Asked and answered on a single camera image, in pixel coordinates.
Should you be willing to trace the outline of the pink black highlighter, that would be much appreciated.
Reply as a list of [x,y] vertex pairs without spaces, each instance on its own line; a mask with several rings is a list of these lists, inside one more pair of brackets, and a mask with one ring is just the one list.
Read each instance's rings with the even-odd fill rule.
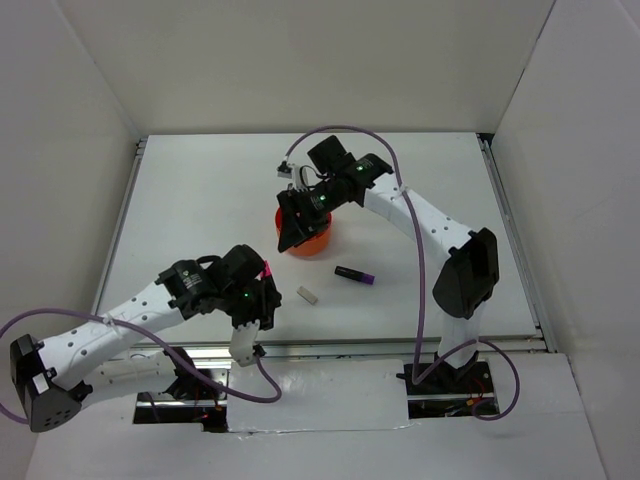
[[260,278],[261,279],[265,279],[268,278],[272,275],[271,269],[270,269],[270,265],[268,261],[264,261],[264,268],[260,274]]

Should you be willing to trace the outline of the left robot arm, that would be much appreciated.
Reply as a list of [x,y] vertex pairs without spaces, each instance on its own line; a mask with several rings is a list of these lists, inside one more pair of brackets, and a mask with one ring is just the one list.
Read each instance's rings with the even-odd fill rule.
[[224,256],[173,263],[142,291],[101,315],[53,307],[21,313],[1,331],[39,315],[83,323],[57,336],[38,340],[25,334],[11,342],[11,381],[24,413],[7,408],[1,413],[43,433],[91,405],[134,393],[275,403],[282,390],[269,374],[263,376],[274,390],[268,397],[235,390],[197,369],[184,348],[170,346],[158,334],[219,311],[231,320],[233,362],[260,366],[265,352],[256,339],[272,328],[281,301],[269,264],[241,244]]

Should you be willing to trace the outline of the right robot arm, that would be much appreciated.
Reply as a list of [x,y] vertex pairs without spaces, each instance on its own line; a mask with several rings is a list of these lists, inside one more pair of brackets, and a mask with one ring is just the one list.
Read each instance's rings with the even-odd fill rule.
[[413,370],[418,384],[431,373],[441,388],[460,391],[471,379],[478,358],[480,317],[499,281],[498,246],[488,228],[478,231],[460,224],[409,189],[398,162],[374,153],[355,158],[331,135],[308,152],[318,181],[309,184],[304,166],[283,159],[276,171],[290,185],[277,195],[281,213],[278,250],[309,242],[329,228],[329,216],[355,203],[395,226],[417,246],[419,327],[424,337],[426,306],[434,300],[443,315],[443,329],[434,362],[424,372]]

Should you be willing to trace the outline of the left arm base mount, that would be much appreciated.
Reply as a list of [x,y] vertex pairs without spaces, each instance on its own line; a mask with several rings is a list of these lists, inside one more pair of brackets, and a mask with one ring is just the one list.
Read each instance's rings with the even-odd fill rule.
[[227,394],[180,373],[167,390],[137,395],[133,423],[193,424],[204,432],[227,433]]

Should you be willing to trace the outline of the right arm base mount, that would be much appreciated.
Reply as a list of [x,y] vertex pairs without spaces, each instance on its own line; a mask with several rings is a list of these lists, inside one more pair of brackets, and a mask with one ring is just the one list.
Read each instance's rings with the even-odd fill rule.
[[447,382],[444,375],[436,371],[414,385],[411,373],[412,365],[404,364],[396,374],[405,384],[410,419],[472,417],[475,405],[480,416],[500,413],[487,361],[476,362],[456,383]]

